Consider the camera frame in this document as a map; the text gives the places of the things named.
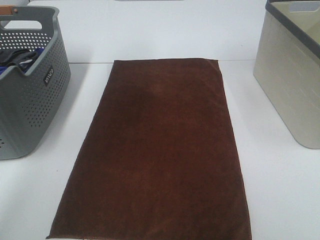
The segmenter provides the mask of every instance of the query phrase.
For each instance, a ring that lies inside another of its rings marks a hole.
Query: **beige storage bin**
[[[254,76],[295,140],[320,149],[320,1],[268,0]]]

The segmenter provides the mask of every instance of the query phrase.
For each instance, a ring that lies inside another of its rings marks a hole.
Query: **white wall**
[[[0,5],[27,5],[29,0],[0,0]]]

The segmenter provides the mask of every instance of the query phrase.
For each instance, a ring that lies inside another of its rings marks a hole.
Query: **basket handle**
[[[42,31],[46,31],[51,35],[55,30],[59,30],[58,13],[59,10],[56,7],[47,6],[0,6],[0,9],[4,9],[6,14],[0,13],[0,21],[37,21],[42,25]]]
[[[0,15],[12,15],[14,5],[0,5]]]

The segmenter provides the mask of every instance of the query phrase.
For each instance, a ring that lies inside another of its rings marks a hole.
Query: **basket label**
[[[52,65],[50,66],[48,72],[46,73],[44,79],[43,79],[43,82],[44,82],[44,85],[45,86],[48,86],[52,76],[54,75],[55,71],[54,71],[54,68],[52,67]]]

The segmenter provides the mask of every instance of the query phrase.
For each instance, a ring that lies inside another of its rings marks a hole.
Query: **basket hole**
[[[4,26],[4,21],[1,21],[1,25],[5,29],[33,29],[33,30],[41,30],[42,25],[38,21],[32,21],[32,20],[12,20],[10,21],[6,26]]]

